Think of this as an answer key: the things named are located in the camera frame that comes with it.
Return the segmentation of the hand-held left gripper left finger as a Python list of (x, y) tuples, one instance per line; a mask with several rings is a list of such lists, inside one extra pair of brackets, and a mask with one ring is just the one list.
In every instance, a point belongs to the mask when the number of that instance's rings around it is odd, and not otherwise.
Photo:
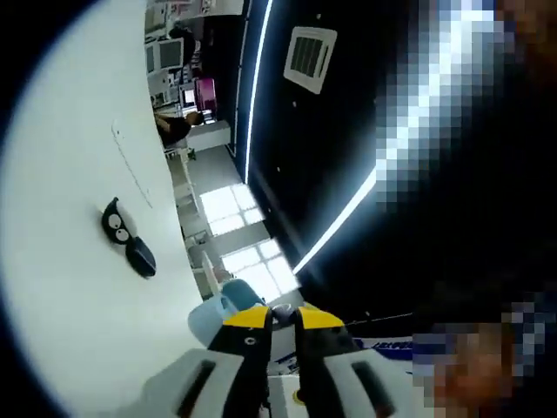
[(268, 397), (269, 307), (223, 322), (207, 349), (193, 348), (144, 385), (126, 417), (257, 417)]

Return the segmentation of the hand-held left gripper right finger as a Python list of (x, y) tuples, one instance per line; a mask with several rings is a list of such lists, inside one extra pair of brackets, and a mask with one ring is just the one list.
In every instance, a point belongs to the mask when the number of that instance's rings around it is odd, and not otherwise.
[(411, 417), (412, 377), (360, 348), (341, 319), (315, 307), (291, 315), (302, 401), (311, 417)]

